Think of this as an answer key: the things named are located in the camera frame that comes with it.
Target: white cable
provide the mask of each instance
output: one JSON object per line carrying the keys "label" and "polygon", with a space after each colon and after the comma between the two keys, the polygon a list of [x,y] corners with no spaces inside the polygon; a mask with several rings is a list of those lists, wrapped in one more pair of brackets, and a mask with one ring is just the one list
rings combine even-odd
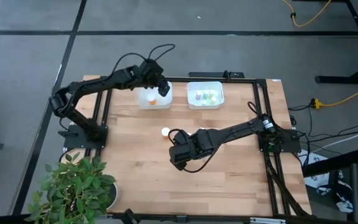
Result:
{"label": "white cable", "polygon": [[326,146],[323,146],[323,147],[321,147],[321,148],[319,148],[319,149],[316,149],[316,150],[314,150],[314,151],[311,151],[311,152],[317,152],[317,151],[320,151],[320,150],[322,150],[322,149],[325,149],[325,148],[327,148],[327,147],[329,147],[329,146],[333,146],[333,145],[335,145],[335,144],[338,144],[338,143],[341,143],[341,142],[344,142],[344,141],[347,141],[347,140],[350,140],[350,139],[354,139],[354,138],[356,138],[356,137],[358,137],[358,134],[356,134],[355,136],[349,137],[349,138],[347,138],[347,139],[342,139],[342,140],[339,140],[339,141],[337,141],[337,142],[328,144],[328,145],[326,145]]}

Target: gray floor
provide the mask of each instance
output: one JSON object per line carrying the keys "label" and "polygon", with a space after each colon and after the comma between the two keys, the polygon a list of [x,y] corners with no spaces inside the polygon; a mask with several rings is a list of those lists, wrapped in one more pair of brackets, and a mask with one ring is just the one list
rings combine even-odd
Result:
{"label": "gray floor", "polygon": [[[323,2],[291,2],[298,23],[313,17]],[[358,1],[353,1],[358,12]],[[71,30],[80,0],[0,0],[0,29]],[[276,0],[88,0],[80,30],[299,30],[289,8]],[[302,30],[357,30],[345,4],[332,3],[316,22]],[[0,215],[11,212],[17,185],[53,87],[68,36],[0,36]],[[159,60],[166,76],[190,71],[241,71],[250,78],[279,78],[289,106],[311,98],[332,103],[358,91],[357,85],[317,85],[316,75],[350,75],[358,71],[358,38],[240,36],[78,36],[62,85],[87,74],[107,74],[127,52],[147,54],[159,44],[176,49]],[[121,66],[140,63],[126,58]],[[301,131],[309,129],[307,111],[292,113]],[[358,98],[312,111],[313,133],[336,133],[358,124]],[[63,138],[52,117],[30,191],[44,164],[54,165]],[[330,150],[358,149],[358,139]],[[321,152],[324,156],[335,156]],[[313,213],[343,219],[330,205],[310,194]]]}

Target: yellow cable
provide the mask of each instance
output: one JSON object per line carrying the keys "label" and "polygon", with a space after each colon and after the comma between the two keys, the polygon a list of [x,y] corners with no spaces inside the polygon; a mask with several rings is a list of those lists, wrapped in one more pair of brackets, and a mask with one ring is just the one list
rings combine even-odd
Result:
{"label": "yellow cable", "polygon": [[322,102],[319,102],[319,106],[325,106],[325,107],[336,106],[336,105],[339,105],[339,104],[341,104],[341,103],[344,103],[344,102],[350,100],[351,98],[353,98],[353,97],[355,97],[355,96],[357,96],[357,95],[358,95],[358,92],[355,93],[355,94],[353,94],[352,96],[349,96],[349,97],[346,98],[345,100],[342,100],[342,101],[339,101],[339,102],[337,102],[337,103],[333,103],[333,104],[330,104],[330,105],[326,105],[326,104],[324,104],[324,103],[322,103]]}
{"label": "yellow cable", "polygon": [[[293,12],[293,8],[292,8],[292,6],[290,5],[290,3],[288,3],[286,0],[281,0],[281,1],[283,1],[285,4],[287,4],[287,5],[290,7],[291,12],[294,13],[294,12]],[[296,25],[297,27],[304,27],[304,26],[308,25],[309,23],[313,22],[313,21],[327,8],[327,6],[329,5],[329,3],[330,3],[331,1],[332,1],[332,0],[328,0],[327,4],[326,4],[311,20],[309,20],[309,22],[307,22],[307,23],[305,23],[305,24],[298,25],[298,24],[296,23],[296,21],[295,21],[295,16],[291,16],[294,25]]]}

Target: wooden table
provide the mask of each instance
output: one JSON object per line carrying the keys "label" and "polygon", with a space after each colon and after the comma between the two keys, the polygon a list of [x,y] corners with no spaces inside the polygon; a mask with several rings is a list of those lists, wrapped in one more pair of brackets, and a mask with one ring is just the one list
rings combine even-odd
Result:
{"label": "wooden table", "polygon": [[[84,79],[99,76],[85,76]],[[117,180],[119,198],[108,212],[272,216],[263,155],[256,135],[222,145],[199,173],[178,171],[169,161],[171,143],[161,135],[163,127],[193,133],[198,128],[221,129],[248,121],[255,114],[247,106],[254,101],[252,85],[223,83],[225,102],[218,110],[190,110],[186,83],[174,82],[173,104],[168,110],[140,110],[135,91],[113,90],[109,109],[109,133],[101,160],[108,162],[105,174]],[[280,80],[267,80],[273,118],[283,128],[290,119]],[[265,111],[262,90],[262,111]],[[82,97],[77,109],[91,117],[96,94]],[[83,149],[75,149],[70,154]],[[199,168],[206,158],[191,161],[189,170]],[[299,161],[281,154],[285,183],[302,208],[311,213]],[[275,186],[278,208],[283,213],[280,191]]]}

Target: plastic bin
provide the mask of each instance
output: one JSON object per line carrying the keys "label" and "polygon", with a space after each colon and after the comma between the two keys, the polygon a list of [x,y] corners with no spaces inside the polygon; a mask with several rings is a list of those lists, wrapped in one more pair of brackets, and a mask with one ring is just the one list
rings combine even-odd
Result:
{"label": "plastic bin", "polygon": [[[196,99],[197,90],[201,91],[201,99]],[[211,99],[203,99],[203,93],[205,90],[214,91],[216,97],[215,104],[211,105]],[[202,105],[201,102],[206,100],[206,105]],[[221,82],[189,82],[187,83],[187,101],[189,108],[192,110],[210,110],[218,109],[224,103],[223,86]]]}
{"label": "plastic bin", "polygon": [[[172,84],[168,82],[170,87],[167,95],[162,97],[158,93],[158,88],[137,88],[136,89],[136,103],[142,110],[162,110],[162,109],[169,109],[172,105]],[[155,104],[150,105],[149,101],[147,100],[147,95],[154,94],[155,95]]]}

